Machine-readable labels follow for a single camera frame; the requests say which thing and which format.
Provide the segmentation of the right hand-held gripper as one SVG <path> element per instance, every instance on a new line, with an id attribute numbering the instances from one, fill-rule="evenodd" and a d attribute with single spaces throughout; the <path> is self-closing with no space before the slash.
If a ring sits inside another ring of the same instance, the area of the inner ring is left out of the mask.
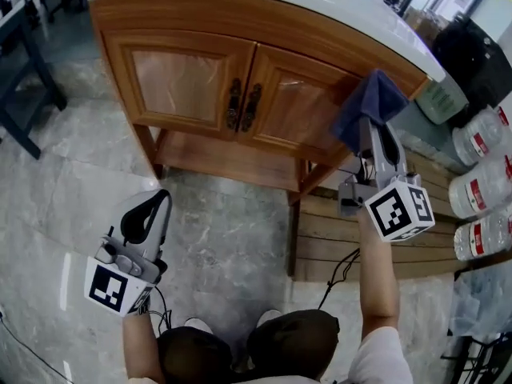
<path id="1" fill-rule="evenodd" d="M 359 157 L 341 167 L 338 212 L 348 218 L 367 210 L 381 240 L 401 242 L 435 225 L 434 213 L 419 174 L 409 172 L 394 128 L 368 117 L 359 122 Z"/>

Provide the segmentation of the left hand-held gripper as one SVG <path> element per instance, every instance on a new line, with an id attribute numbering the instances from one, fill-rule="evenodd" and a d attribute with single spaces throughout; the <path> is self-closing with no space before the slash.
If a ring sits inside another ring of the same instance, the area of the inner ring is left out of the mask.
<path id="1" fill-rule="evenodd" d="M 167 190 L 144 191 L 120 202 L 100 247 L 87 259 L 84 297 L 120 317 L 134 314 L 160 282 L 172 197 Z"/>

